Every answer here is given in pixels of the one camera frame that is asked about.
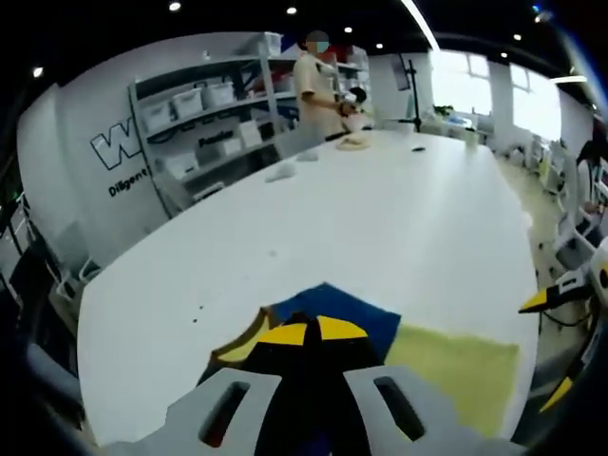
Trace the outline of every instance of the shelf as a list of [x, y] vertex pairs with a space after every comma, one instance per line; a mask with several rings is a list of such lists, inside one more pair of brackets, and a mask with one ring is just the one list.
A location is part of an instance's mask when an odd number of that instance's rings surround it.
[[[295, 98], [295, 94], [293, 92], [277, 93], [275, 95], [275, 97], [277, 100], [287, 100], [290, 98]], [[176, 128], [179, 128], [180, 126], [182, 126], [184, 124], [188, 124], [190, 122], [204, 119], [205, 117], [214, 116], [221, 112], [228, 111], [230, 109], [238, 109], [238, 108], [241, 108], [244, 106], [249, 106], [249, 105], [259, 105], [261, 103], [268, 103], [268, 97], [248, 98], [246, 100], [240, 100], [238, 102], [225, 104], [225, 105], [218, 106], [218, 107], [212, 107], [209, 109], [204, 109], [201, 112], [198, 112], [197, 114], [193, 114], [192, 116], [188, 116], [183, 119], [176, 119], [175, 121], [165, 125], [163, 128], [158, 128], [156, 130], [149, 131], [145, 134], [145, 138], [149, 141], [149, 140], [156, 138], [157, 136], [160, 136], [163, 133], [166, 133], [167, 131], [171, 131]]]
[[224, 164], [233, 162], [234, 160], [238, 160], [241, 157], [245, 157], [246, 155], [251, 154], [252, 152], [255, 152], [257, 150], [260, 149], [264, 149], [268, 146], [271, 146], [275, 143], [275, 139], [272, 138], [271, 140], [265, 141], [262, 144], [258, 144], [258, 145], [254, 145], [252, 147], [248, 147], [244, 150], [240, 150], [239, 152], [235, 153], [235, 154], [231, 154], [227, 157], [223, 157], [217, 161], [214, 161], [213, 163], [207, 164], [195, 171], [192, 171], [190, 173], [188, 173], [185, 177], [183, 177], [180, 182], [182, 184], [186, 184], [190, 181], [194, 181], [195, 179], [204, 176], [205, 174], [210, 173], [211, 171], [214, 171], [218, 168], [220, 168], [221, 166], [223, 166]]
[[192, 84], [203, 79], [225, 76], [251, 63], [260, 63], [256, 56], [234, 56], [212, 59], [202, 65], [190, 66], [135, 82], [138, 100], [156, 95], [175, 86]]

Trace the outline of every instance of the small object on table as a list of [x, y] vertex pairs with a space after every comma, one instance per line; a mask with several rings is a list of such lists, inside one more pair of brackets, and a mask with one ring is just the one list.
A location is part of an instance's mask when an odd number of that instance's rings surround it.
[[363, 150], [370, 147], [370, 140], [359, 135], [350, 135], [343, 138], [337, 145], [338, 150]]
[[281, 164], [275, 173], [266, 178], [267, 182], [281, 181], [295, 176], [295, 167], [291, 163]]
[[318, 162], [319, 154], [314, 150], [306, 150], [301, 154], [298, 154], [297, 159], [299, 162]]

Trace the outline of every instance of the storage bin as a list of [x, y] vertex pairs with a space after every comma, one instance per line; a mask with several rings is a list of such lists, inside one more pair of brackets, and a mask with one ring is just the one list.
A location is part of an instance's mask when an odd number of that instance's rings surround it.
[[240, 152], [242, 148], [240, 138], [232, 138], [230, 140], [226, 140], [219, 145], [219, 150], [226, 157], [229, 155], [237, 154]]
[[169, 173], [179, 181], [188, 173], [199, 168], [194, 151], [170, 157], [164, 161], [164, 165]]
[[277, 57], [281, 54], [281, 35], [270, 31], [261, 32], [237, 49], [236, 54]]
[[180, 119], [195, 116], [202, 112], [202, 99], [200, 88], [193, 88], [187, 92], [179, 93], [173, 97], [173, 106]]
[[143, 122], [148, 131], [159, 130], [171, 124], [169, 102], [162, 102], [143, 109]]
[[210, 84], [202, 90], [206, 108], [229, 105], [235, 102], [235, 89], [232, 83]]
[[294, 76], [284, 76], [278, 81], [275, 81], [275, 93], [295, 92]]
[[262, 144], [262, 135], [257, 129], [256, 121], [240, 123], [237, 127], [237, 135], [240, 138], [243, 148], [253, 147]]

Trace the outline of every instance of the white wall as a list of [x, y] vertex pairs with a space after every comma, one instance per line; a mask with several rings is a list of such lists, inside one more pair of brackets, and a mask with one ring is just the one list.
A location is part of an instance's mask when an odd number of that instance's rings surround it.
[[140, 47], [37, 100], [19, 122], [17, 150], [24, 189], [45, 238], [57, 238], [77, 221], [89, 252], [106, 265], [161, 226], [167, 218], [149, 177], [115, 197], [108, 191], [145, 168], [129, 124], [127, 87], [136, 78], [197, 65], [205, 50], [231, 54], [253, 35], [201, 34]]
[[60, 89], [51, 87], [21, 116], [17, 150], [21, 180], [32, 217], [51, 241], [77, 218], [75, 191], [58, 134]]
[[[411, 59], [418, 71], [416, 83], [420, 112], [423, 113], [433, 106], [429, 55], [415, 53], [402, 56], [405, 61]], [[489, 62], [489, 70], [495, 137], [488, 145], [502, 151], [513, 143], [531, 143], [532, 133], [513, 124], [513, 89], [509, 66]], [[409, 91], [397, 90], [389, 55], [370, 57], [370, 77], [375, 109], [383, 117], [405, 118]], [[561, 136], [569, 150], [578, 155], [585, 142], [591, 139], [593, 114], [561, 90], [560, 105]]]

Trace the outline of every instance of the yellow-green fabric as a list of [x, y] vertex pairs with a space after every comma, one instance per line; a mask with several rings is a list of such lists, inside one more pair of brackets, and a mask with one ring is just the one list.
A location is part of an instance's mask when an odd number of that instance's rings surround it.
[[454, 401], [461, 424], [495, 437], [513, 390], [518, 355], [516, 345], [400, 325], [385, 364], [408, 366]]

